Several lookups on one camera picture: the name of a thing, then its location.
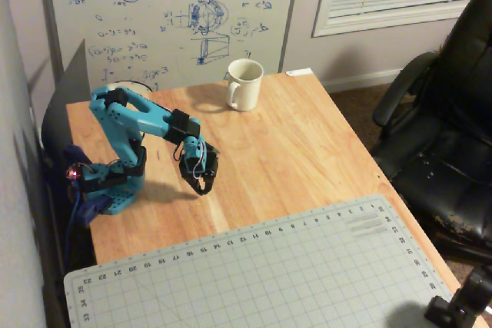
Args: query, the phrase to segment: blue robotic arm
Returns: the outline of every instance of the blue robotic arm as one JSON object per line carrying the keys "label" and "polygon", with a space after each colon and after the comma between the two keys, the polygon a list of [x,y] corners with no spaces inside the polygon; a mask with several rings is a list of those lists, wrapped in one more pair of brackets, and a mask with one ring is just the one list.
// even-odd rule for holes
{"label": "blue robotic arm", "polygon": [[[126,108],[127,104],[137,111]],[[197,194],[210,192],[217,174],[218,152],[205,142],[198,120],[178,109],[169,111],[127,88],[95,90],[89,108],[119,159],[75,168],[80,189],[86,195],[78,212],[83,223],[99,213],[117,214],[135,199],[143,186],[147,160],[141,145],[142,132],[176,144],[176,151],[182,143],[180,156],[175,157],[180,162],[181,176]]]}

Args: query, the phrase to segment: blue cable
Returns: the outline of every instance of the blue cable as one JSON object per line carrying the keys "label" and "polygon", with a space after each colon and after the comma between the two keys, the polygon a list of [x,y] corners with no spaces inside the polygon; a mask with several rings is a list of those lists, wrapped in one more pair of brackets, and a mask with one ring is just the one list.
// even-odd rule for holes
{"label": "blue cable", "polygon": [[67,234],[65,235],[65,266],[68,267],[68,249],[69,249],[69,240],[70,240],[70,229],[71,225],[74,222],[75,213],[77,212],[78,203],[80,202],[80,190],[78,189],[78,182],[73,182],[73,187],[77,189],[77,197],[75,198],[75,204],[73,209],[71,210],[70,220],[68,221],[67,226]]}

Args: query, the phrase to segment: baseboard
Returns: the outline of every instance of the baseboard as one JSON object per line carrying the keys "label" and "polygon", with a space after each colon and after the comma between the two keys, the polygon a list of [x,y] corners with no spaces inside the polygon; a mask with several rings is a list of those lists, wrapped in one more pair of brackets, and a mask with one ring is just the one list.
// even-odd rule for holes
{"label": "baseboard", "polygon": [[400,73],[400,69],[392,69],[370,73],[368,75],[359,75],[346,78],[337,78],[331,81],[322,81],[324,89],[331,92],[339,92],[344,90],[354,90],[355,88],[369,88],[379,84],[390,84]]}

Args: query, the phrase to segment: chair armrest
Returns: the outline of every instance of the chair armrest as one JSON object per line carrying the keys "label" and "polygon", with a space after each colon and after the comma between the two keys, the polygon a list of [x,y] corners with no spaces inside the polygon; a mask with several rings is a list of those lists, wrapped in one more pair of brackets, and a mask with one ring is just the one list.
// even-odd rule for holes
{"label": "chair armrest", "polygon": [[384,127],[391,119],[396,107],[401,99],[419,76],[428,69],[437,59],[435,52],[427,52],[416,57],[413,61],[403,68],[388,88],[383,98],[377,105],[372,114],[374,123]]}

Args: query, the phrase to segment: whiteboard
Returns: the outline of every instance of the whiteboard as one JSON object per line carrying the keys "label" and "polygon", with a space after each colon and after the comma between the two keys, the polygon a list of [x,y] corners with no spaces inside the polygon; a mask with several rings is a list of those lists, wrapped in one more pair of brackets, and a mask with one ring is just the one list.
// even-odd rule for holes
{"label": "whiteboard", "polygon": [[85,39],[91,88],[157,91],[227,78],[239,58],[278,72],[291,0],[53,0],[63,65]]}

